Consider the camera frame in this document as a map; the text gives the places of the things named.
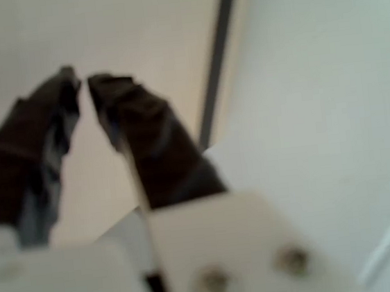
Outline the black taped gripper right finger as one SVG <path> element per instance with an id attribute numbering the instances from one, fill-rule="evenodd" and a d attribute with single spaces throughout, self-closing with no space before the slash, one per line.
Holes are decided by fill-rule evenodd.
<path id="1" fill-rule="evenodd" d="M 135 180 L 163 292 L 361 292 L 264 196 L 229 190 L 166 100 L 128 76 L 87 87 Z"/>

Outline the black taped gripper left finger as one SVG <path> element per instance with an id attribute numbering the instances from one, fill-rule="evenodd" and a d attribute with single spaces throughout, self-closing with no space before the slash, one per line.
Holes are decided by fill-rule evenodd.
<path id="1" fill-rule="evenodd" d="M 21 247 L 49 242 L 62 192 L 62 159 L 80 118 L 80 79 L 65 65 L 19 97 L 0 125 L 0 227 Z"/>

